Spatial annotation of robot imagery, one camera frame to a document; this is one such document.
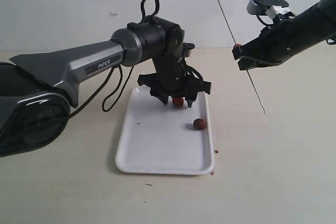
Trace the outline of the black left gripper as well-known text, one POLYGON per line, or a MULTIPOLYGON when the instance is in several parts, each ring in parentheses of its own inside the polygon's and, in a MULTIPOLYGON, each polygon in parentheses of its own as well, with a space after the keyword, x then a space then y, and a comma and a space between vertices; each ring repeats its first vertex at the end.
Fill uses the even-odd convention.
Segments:
POLYGON ((150 95, 167 105, 169 97, 185 98, 188 108, 191 108, 200 92, 210 94, 211 83, 187 74, 182 77, 159 79, 157 73, 141 74, 138 85, 150 88, 150 95))

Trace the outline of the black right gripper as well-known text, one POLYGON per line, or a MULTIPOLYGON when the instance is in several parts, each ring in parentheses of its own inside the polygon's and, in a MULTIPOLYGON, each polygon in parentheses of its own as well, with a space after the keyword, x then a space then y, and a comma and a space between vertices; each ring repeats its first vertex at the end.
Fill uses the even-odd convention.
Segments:
POLYGON ((283 64, 286 61, 286 30, 264 28, 255 40, 232 49, 232 54, 241 71, 263 68, 265 64, 283 64))

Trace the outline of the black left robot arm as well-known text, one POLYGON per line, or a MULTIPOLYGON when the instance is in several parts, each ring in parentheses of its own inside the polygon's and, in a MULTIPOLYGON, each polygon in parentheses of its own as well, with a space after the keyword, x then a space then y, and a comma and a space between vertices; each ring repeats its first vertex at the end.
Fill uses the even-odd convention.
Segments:
POLYGON ((1 63, 1 156, 53 142, 83 109, 80 84, 104 71, 151 60, 155 73, 140 75, 138 84, 164 104, 169 98, 184 98, 191 107, 200 92, 211 91, 211 83, 186 63, 193 48, 184 42, 178 24, 148 15, 104 42, 17 55, 1 63))

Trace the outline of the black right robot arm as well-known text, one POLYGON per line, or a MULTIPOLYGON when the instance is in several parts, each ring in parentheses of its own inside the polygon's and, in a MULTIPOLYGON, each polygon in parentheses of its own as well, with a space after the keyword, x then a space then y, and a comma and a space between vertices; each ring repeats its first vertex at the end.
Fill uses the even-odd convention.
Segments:
POLYGON ((320 0, 299 15, 285 0, 250 0, 247 12, 272 23, 264 24, 257 38, 234 46, 240 70, 278 66, 323 41, 335 44, 335 0, 320 0))

